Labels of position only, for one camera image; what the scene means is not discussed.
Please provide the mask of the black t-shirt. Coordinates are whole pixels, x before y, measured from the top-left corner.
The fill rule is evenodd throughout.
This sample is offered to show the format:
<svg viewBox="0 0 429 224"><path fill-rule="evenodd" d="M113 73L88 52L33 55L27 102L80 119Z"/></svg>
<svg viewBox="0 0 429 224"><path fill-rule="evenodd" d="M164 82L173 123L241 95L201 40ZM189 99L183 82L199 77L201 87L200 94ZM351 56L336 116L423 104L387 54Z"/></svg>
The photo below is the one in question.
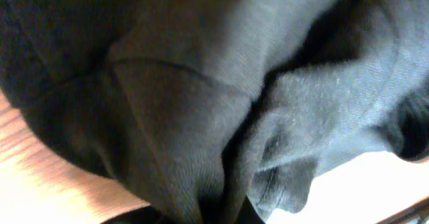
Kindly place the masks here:
<svg viewBox="0 0 429 224"><path fill-rule="evenodd" d="M1 90L163 223L263 223L428 156L428 0L1 0Z"/></svg>

